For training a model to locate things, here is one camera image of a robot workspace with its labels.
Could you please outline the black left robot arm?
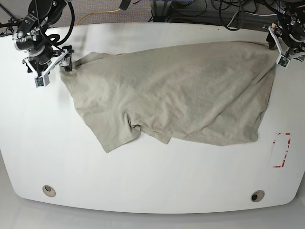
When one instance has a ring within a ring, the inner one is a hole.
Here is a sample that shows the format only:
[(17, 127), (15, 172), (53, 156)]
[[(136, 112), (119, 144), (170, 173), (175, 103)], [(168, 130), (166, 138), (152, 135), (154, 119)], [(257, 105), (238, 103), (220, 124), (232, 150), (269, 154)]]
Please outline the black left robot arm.
[(277, 16), (277, 22), (268, 27), (269, 49), (277, 49), (276, 63), (287, 67), (291, 60), (305, 59), (305, 2), (303, 0), (285, 0), (281, 12), (265, 0), (260, 1)]

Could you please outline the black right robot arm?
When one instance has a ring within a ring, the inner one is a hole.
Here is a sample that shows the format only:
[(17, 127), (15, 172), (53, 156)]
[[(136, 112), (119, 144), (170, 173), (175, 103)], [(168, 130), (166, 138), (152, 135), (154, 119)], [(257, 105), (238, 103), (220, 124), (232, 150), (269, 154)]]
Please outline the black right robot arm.
[[(61, 39), (58, 34), (46, 35), (47, 29), (61, 17), (64, 8), (68, 6), (71, 22), (68, 33)], [(70, 0), (32, 0), (28, 14), (18, 25), (13, 34), (15, 48), (25, 51), (28, 57), (22, 60), (28, 68), (28, 73), (36, 73), (37, 87), (49, 83), (49, 74), (59, 65), (66, 72), (72, 70), (71, 56), (74, 53), (71, 45), (63, 46), (70, 37), (75, 23), (74, 8)]]

